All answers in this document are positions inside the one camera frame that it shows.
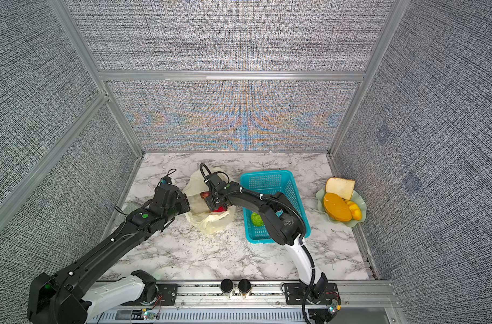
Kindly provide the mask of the yellowish printed plastic bag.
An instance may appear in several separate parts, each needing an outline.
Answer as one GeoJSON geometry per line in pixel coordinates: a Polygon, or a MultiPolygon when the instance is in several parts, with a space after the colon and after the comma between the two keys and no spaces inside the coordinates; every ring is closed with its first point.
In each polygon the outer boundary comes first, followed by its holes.
{"type": "Polygon", "coordinates": [[[235,220],[236,207],[229,207],[226,211],[210,211],[201,193],[207,192],[201,172],[194,172],[188,185],[183,190],[187,196],[190,212],[186,213],[187,221],[205,235],[213,235],[224,231],[235,220]]]}

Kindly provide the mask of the green apple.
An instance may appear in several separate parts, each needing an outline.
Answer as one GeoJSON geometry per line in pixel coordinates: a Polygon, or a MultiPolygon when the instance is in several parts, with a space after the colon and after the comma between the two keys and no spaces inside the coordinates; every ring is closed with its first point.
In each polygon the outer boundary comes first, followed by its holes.
{"type": "Polygon", "coordinates": [[[251,214],[251,223],[257,228],[264,226],[262,217],[258,213],[251,214]]]}

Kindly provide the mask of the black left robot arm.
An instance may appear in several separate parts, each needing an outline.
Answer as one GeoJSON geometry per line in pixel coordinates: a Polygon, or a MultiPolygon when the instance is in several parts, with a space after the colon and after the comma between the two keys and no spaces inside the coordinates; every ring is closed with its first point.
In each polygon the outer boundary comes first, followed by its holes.
{"type": "Polygon", "coordinates": [[[86,255],[54,275],[42,273],[31,282],[28,320],[85,323],[126,302],[156,305],[162,295],[153,276],[143,270],[102,288],[91,287],[127,252],[189,210],[188,198],[177,186],[160,182],[152,199],[127,215],[123,225],[86,255]]]}

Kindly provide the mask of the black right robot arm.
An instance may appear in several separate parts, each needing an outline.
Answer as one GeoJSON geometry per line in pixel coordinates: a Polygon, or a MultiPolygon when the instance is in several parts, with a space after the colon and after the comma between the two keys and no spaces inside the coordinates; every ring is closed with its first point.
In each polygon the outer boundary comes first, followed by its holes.
{"type": "Polygon", "coordinates": [[[328,285],[326,275],[318,270],[305,246],[307,228],[302,216],[283,193],[263,194],[246,189],[230,178],[221,179],[221,171],[211,171],[206,164],[199,171],[209,191],[204,198],[211,211],[238,206],[258,214],[270,238],[284,246],[297,267],[299,280],[305,284],[304,301],[317,303],[328,285]]]}

